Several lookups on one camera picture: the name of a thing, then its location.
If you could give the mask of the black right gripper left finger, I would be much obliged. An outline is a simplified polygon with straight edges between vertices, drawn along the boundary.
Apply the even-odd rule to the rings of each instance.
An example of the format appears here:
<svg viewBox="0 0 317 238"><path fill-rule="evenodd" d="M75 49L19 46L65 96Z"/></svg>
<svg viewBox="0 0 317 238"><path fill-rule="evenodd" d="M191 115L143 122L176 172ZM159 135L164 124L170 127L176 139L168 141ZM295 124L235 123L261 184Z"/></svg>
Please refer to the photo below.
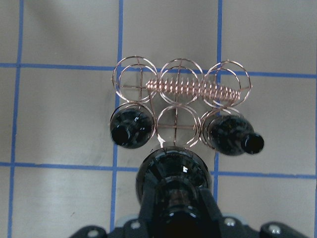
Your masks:
<svg viewBox="0 0 317 238"><path fill-rule="evenodd" d="M144 185L138 196L141 205L138 220L145 225L147 237L167 238L168 197L166 192L154 185Z"/></svg>

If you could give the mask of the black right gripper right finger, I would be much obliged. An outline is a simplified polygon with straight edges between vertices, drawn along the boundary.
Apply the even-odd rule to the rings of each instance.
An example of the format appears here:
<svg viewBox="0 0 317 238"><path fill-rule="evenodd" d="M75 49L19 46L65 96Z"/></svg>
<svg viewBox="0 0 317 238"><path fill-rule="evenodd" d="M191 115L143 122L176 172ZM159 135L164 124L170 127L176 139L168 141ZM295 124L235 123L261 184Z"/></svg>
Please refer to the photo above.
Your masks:
<svg viewBox="0 0 317 238"><path fill-rule="evenodd" d="M197 210L198 210L198 237L220 238L220 221L222 213L208 188L198 187Z"/></svg>

